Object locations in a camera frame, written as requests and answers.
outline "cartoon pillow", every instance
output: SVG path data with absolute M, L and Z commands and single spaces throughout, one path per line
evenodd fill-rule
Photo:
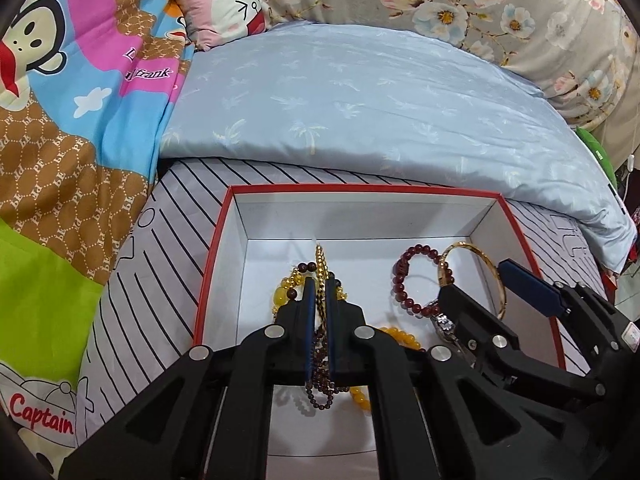
M 261 0 L 176 0 L 187 34 L 200 50 L 260 34 L 266 30 L 268 6 Z

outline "sticker label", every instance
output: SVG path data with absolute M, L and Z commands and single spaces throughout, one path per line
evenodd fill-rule
M 635 354 L 640 346 L 640 328 L 635 326 L 634 323 L 629 323 L 625 331 L 622 333 L 622 339 L 629 345 L 631 351 Z

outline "bracelet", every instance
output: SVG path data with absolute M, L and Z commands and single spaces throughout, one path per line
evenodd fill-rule
M 500 278 L 500 273 L 498 272 L 498 269 L 494 265 L 494 263 L 489 259 L 489 257 L 486 254 L 484 254 L 475 245 L 470 244 L 469 242 L 455 242 L 454 244 L 451 244 L 449 247 L 447 247 L 444 250 L 444 252 L 440 256 L 440 261 L 438 262 L 438 284 L 440 286 L 445 286 L 448 283 L 451 283 L 451 280 L 447 275 L 449 266 L 447 265 L 446 260 L 447 260 L 447 257 L 449 256 L 449 253 L 453 249 L 457 249 L 457 248 L 466 249 L 468 251 L 471 251 L 477 254 L 478 256 L 480 256 L 480 259 L 484 262 L 484 264 L 487 267 L 489 267 L 489 270 L 494 276 L 495 281 L 498 283 L 498 294 L 500 295 L 500 309 L 498 310 L 498 314 L 496 317 L 502 320 L 502 318 L 504 318 L 504 314 L 507 311 L 507 293 L 504 289 L 504 283 L 502 282 Z
M 409 275 L 409 260 L 416 254 L 424 254 L 433 260 L 433 263 L 438 265 L 438 272 L 440 272 L 440 266 L 442 266 L 447 283 L 454 283 L 456 281 L 453 278 L 452 270 L 449 269 L 449 264 L 444 261 L 442 256 L 438 255 L 436 249 L 432 249 L 428 245 L 416 244 L 409 247 L 394 265 L 392 293 L 396 295 L 396 301 L 400 303 L 407 313 L 412 312 L 416 316 L 421 317 L 434 317 L 440 313 L 437 299 L 430 301 L 425 306 L 421 306 L 420 303 L 416 303 L 413 298 L 409 298 L 404 290 L 404 279 Z

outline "paul frank logo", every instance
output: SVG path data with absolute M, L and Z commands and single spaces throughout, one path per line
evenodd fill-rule
M 137 54 L 136 49 L 131 47 L 124 54 L 122 54 L 122 57 L 126 57 L 127 59 L 130 59 L 133 61 L 134 59 L 136 59 L 136 54 Z
M 155 70 L 154 72 L 149 72 L 149 70 L 139 68 L 136 70 L 132 70 L 131 72 L 127 72 L 124 76 L 124 79 L 126 79 L 127 81 L 131 81 L 132 79 L 137 77 L 141 77 L 142 79 L 162 79 L 165 77 L 170 77 L 172 73 L 174 73 L 174 71 L 169 67 L 163 68 L 162 70 Z

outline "dark red bead necklace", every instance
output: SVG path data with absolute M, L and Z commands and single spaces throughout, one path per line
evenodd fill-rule
M 396 301 L 398 301 L 407 312 L 411 311 L 414 314 L 421 314 L 424 317 L 437 316 L 440 313 L 438 300 L 430 301 L 425 306 L 421 306 L 419 303 L 416 303 L 413 298 L 410 298 L 404 290 L 404 279 L 409 275 L 409 260 L 416 254 L 428 256 L 436 265 L 440 263 L 440 255 L 436 249 L 431 249 L 428 245 L 420 244 L 409 247 L 394 265 L 392 291 L 396 295 Z M 445 269 L 447 284 L 453 283 L 455 280 L 453 279 L 452 270 L 449 269 L 449 264 L 443 262 L 442 265 Z

